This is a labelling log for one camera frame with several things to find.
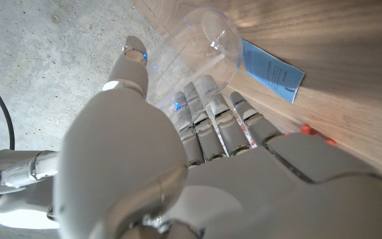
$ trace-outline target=clear plastic cup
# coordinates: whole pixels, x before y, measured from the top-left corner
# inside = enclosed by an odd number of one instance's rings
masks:
[[[238,30],[222,12],[211,7],[193,10],[149,52],[147,101],[178,126],[175,94],[193,82],[206,107],[238,71],[242,52]],[[204,83],[207,74],[216,84]]]

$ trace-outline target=wooden surface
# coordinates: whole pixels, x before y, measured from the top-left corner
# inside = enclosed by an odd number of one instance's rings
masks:
[[[243,94],[288,131],[309,124],[382,170],[382,1],[134,0],[166,36],[188,12],[223,11],[241,37],[305,71],[294,104],[241,66],[224,93]]]

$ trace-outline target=gray concrete floor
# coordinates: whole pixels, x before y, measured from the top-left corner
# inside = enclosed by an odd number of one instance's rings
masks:
[[[127,35],[151,50],[161,37],[130,0],[0,0],[0,95],[16,149],[59,150],[64,132],[103,86]],[[0,108],[0,149],[8,148]],[[0,226],[0,238],[57,238]]]

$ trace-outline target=blue label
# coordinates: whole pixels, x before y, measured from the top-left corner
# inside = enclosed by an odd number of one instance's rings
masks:
[[[286,101],[293,103],[304,72],[246,40],[243,40],[243,49],[247,73]]]

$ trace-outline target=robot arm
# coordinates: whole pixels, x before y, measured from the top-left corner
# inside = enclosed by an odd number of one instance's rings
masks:
[[[27,208],[55,218],[62,238],[382,238],[381,173],[310,135],[283,136],[237,92],[257,148],[217,95],[224,150],[192,84],[176,95],[178,133],[145,101],[146,61],[128,37],[59,153],[0,151],[0,223],[21,227],[4,216]]]

